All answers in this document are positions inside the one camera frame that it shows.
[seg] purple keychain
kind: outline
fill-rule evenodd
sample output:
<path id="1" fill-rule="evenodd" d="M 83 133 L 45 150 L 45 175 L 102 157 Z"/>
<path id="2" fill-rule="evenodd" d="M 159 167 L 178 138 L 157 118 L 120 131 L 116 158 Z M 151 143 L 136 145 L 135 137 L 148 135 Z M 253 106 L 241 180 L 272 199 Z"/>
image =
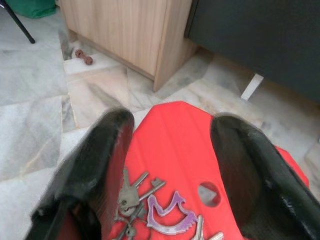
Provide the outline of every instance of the purple keychain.
<path id="1" fill-rule="evenodd" d="M 150 195 L 148 197 L 147 202 L 148 202 L 148 208 L 149 208 L 149 212 L 147 216 L 147 227 L 153 228 L 162 234 L 176 235 L 176 234 L 185 233 L 192 226 L 192 224 L 198 221 L 198 218 L 196 217 L 196 214 L 193 211 L 186 210 L 182 207 L 182 203 L 185 203 L 186 200 L 182 196 L 180 196 L 177 191 L 174 192 L 171 203 L 166 209 L 163 209 L 159 205 L 154 195 Z M 164 226 L 156 222 L 154 218 L 154 208 L 160 217 L 164 217 L 168 215 L 177 204 L 180 211 L 186 215 L 181 222 L 173 226 Z"/>

